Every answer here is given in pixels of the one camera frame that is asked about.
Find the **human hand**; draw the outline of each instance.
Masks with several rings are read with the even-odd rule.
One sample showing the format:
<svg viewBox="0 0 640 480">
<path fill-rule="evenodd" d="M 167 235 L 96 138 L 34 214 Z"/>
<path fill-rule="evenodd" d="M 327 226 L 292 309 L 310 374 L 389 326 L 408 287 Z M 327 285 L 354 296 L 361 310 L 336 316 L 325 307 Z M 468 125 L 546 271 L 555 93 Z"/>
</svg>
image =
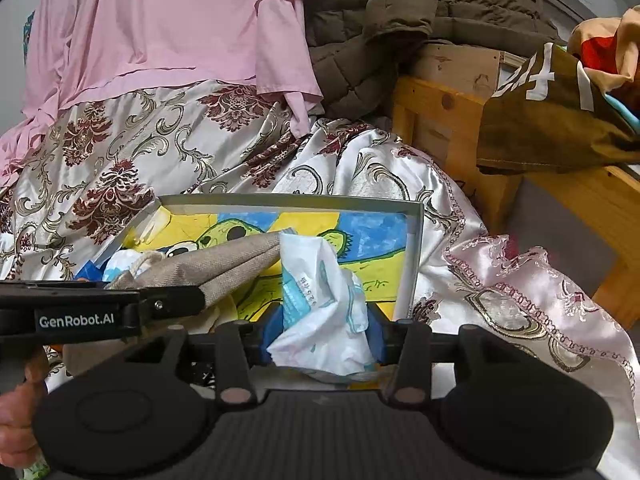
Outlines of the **human hand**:
<svg viewBox="0 0 640 480">
<path fill-rule="evenodd" d="M 47 393 L 44 379 L 48 372 L 47 355 L 40 347 L 25 366 L 24 383 L 0 395 L 0 464 L 27 468 L 38 459 L 40 451 L 31 431 L 31 419 Z"/>
</svg>

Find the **pink satin fabric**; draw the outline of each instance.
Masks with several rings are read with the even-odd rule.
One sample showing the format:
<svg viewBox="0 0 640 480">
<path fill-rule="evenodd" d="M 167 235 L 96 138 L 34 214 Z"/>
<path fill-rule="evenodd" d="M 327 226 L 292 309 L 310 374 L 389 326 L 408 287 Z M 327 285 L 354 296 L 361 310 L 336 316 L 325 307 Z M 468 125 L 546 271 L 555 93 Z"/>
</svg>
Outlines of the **pink satin fabric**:
<svg viewBox="0 0 640 480">
<path fill-rule="evenodd" d="M 16 181 L 60 110 L 211 79 L 284 93 L 294 133 L 306 134 L 307 109 L 322 94 L 302 0 L 41 0 L 27 58 L 27 118 L 0 137 L 0 188 Z"/>
</svg>

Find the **cartoon character drawing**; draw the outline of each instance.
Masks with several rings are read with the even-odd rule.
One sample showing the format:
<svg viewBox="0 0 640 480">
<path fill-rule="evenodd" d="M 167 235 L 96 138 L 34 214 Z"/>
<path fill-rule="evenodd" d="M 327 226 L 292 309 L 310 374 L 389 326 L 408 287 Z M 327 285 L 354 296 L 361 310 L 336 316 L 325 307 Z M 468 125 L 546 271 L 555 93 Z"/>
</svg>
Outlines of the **cartoon character drawing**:
<svg viewBox="0 0 640 480">
<path fill-rule="evenodd" d="M 263 232 L 292 227 L 298 234 L 321 236 L 334 246 L 340 266 L 352 270 L 362 281 L 367 301 L 373 301 L 390 316 L 404 266 L 406 217 L 400 213 L 373 212 L 251 212 L 173 216 L 165 228 L 174 234 L 161 236 L 180 240 L 181 235 L 200 235 L 172 246 L 153 247 L 169 256 L 204 249 Z M 239 319 L 255 320 L 273 301 L 282 300 L 282 266 L 277 262 L 253 282 L 233 293 Z"/>
</svg>

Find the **quilted jacket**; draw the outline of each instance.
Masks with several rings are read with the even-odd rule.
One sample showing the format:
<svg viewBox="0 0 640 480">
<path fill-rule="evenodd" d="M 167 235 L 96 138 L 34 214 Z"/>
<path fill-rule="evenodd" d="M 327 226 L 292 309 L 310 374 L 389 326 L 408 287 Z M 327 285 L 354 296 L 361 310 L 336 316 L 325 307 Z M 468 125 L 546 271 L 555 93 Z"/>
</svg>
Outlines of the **quilted jacket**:
<svg viewBox="0 0 640 480">
<path fill-rule="evenodd" d="M 331 118 L 356 120 L 391 94 L 398 63 L 427 40 L 529 57 L 559 41 L 541 0 L 304 0 L 306 42 Z"/>
</svg>

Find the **orange cloth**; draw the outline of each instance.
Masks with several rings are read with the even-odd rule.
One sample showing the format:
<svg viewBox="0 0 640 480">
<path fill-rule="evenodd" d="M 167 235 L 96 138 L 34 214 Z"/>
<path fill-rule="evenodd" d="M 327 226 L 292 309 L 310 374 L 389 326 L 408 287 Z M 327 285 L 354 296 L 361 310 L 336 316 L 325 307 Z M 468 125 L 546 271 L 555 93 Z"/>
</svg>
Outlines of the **orange cloth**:
<svg viewBox="0 0 640 480">
<path fill-rule="evenodd" d="M 640 117 L 640 6 L 622 18 L 594 18 L 578 25 L 567 51 L 578 57 L 589 79 Z"/>
</svg>

